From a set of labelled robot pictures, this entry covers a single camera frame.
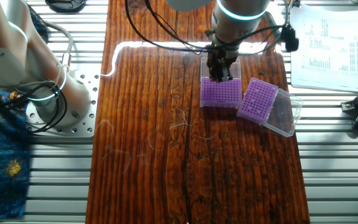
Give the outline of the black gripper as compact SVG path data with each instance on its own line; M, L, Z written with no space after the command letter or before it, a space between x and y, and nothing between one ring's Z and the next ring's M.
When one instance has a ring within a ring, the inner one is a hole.
M216 44L210 44L207 46L208 56L207 56L207 66L209 69L209 79L217 82L218 75L216 74L216 69L218 65L219 69L219 82L226 82L232 80L232 75L230 71L230 66L237 60L238 55L235 49L229 47L229 49L220 48Z

